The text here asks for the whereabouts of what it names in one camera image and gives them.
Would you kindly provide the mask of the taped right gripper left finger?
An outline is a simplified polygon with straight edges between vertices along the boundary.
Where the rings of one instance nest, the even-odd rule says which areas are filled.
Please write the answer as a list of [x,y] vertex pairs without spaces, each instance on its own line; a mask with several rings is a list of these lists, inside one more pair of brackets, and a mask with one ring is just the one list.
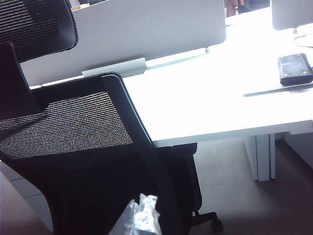
[[125,207],[121,216],[109,232],[109,235],[135,235],[135,214],[137,213],[138,203],[132,200]]

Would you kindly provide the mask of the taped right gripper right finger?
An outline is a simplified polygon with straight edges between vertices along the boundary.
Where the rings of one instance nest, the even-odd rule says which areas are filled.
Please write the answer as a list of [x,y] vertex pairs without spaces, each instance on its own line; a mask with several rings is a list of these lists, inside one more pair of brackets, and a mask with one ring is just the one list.
[[134,235],[160,235],[159,213],[156,210],[157,196],[139,196],[139,204],[134,214]]

